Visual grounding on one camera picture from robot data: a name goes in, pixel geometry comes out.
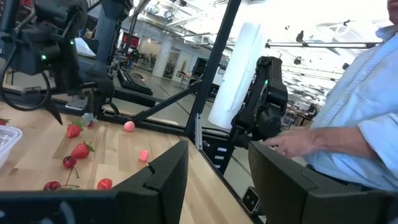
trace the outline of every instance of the person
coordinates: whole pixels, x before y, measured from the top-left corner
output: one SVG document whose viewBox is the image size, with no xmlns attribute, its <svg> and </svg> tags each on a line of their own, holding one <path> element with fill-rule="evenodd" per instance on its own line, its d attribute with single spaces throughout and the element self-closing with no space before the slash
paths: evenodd
<svg viewBox="0 0 398 224">
<path fill-rule="evenodd" d="M 310 128 L 264 141 L 285 157 L 303 156 L 313 170 L 346 185 L 398 191 L 398 0 L 388 0 L 393 26 L 359 55 L 329 92 Z"/>
</svg>

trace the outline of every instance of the plastic container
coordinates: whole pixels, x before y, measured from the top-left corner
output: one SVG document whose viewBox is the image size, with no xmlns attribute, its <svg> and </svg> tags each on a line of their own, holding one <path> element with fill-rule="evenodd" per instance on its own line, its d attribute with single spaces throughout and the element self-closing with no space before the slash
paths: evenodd
<svg viewBox="0 0 398 224">
<path fill-rule="evenodd" d="M 21 139 L 22 131 L 10 126 L 0 126 L 0 169 L 6 162 L 12 147 Z"/>
</svg>

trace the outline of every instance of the pillar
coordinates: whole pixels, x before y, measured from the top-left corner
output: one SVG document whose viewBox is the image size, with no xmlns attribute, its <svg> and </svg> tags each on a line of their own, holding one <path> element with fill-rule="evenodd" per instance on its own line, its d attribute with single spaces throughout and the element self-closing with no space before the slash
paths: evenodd
<svg viewBox="0 0 398 224">
<path fill-rule="evenodd" d="M 173 46 L 173 37 L 169 35 L 163 35 L 162 45 L 160 46 L 160 52 L 156 58 L 156 63 L 152 74 L 157 77 L 163 77 L 164 70 L 167 66 L 167 61 L 169 59 L 170 51 Z"/>
<path fill-rule="evenodd" d="M 264 50 L 264 39 L 260 24 L 243 24 L 210 111 L 209 122 L 221 128 L 232 128 L 231 120 L 242 107 L 256 72 L 257 59 Z"/>
</svg>

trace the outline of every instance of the wooden table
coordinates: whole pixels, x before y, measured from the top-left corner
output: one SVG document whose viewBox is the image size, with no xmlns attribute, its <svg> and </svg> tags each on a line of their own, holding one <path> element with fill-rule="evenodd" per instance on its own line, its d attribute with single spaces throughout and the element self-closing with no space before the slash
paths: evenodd
<svg viewBox="0 0 398 224">
<path fill-rule="evenodd" d="M 132 176 L 147 164 L 139 162 L 139 152 L 150 152 L 155 159 L 183 137 L 137 129 L 126 133 L 123 127 L 100 121 L 75 139 L 65 136 L 61 126 L 46 111 L 21 112 L 0 103 L 0 118 L 11 119 L 10 126 L 22 130 L 23 137 L 12 148 L 0 169 L 0 190 L 42 190 L 51 180 L 94 189 L 102 178 L 114 184 Z M 77 117 L 62 115 L 64 124 Z M 62 159 L 80 142 L 92 142 L 95 153 L 76 165 L 80 178 L 62 166 Z M 190 142 L 188 182 L 181 222 L 252 223 L 203 156 Z"/>
</svg>

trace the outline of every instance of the pink ball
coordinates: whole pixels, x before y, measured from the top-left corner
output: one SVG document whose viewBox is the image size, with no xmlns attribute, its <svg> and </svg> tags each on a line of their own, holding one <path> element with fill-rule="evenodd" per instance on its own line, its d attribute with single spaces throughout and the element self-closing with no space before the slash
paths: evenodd
<svg viewBox="0 0 398 224">
<path fill-rule="evenodd" d="M 142 162 L 148 161 L 149 152 L 147 150 L 142 150 L 139 153 L 139 160 Z"/>
<path fill-rule="evenodd" d="M 128 122 L 126 122 L 126 124 L 124 124 L 125 131 L 133 132 L 135 130 L 135 128 L 136 128 L 136 125 L 132 121 L 128 121 Z"/>
</svg>

